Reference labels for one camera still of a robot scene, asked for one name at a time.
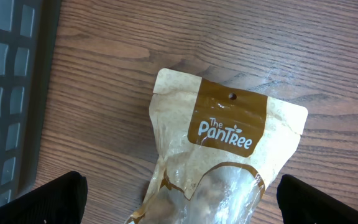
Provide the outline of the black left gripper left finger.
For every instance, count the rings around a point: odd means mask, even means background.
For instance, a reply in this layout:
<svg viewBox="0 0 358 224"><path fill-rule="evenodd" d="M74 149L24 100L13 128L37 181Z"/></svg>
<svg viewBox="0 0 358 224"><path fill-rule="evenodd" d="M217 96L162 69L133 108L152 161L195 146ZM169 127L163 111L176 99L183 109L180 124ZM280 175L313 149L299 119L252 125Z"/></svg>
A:
<svg viewBox="0 0 358 224"><path fill-rule="evenodd" d="M86 177L76 171L0 207L0 224L80 224L88 194Z"/></svg>

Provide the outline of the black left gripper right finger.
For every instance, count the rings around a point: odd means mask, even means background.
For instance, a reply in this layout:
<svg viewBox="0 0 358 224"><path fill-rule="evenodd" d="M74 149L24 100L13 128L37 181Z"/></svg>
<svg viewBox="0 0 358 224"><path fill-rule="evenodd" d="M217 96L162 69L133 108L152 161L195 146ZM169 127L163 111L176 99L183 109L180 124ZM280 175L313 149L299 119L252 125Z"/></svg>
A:
<svg viewBox="0 0 358 224"><path fill-rule="evenodd" d="M358 211L285 174L277 187L284 224L358 224Z"/></svg>

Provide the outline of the brown snack pouch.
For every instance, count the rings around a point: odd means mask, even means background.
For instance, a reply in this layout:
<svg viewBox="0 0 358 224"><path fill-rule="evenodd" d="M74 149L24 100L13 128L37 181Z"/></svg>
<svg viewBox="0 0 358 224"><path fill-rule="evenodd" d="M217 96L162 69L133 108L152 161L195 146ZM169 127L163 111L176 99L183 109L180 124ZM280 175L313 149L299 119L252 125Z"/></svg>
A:
<svg viewBox="0 0 358 224"><path fill-rule="evenodd" d="M129 223L249 223L308 110L167 68L149 106L158 160Z"/></svg>

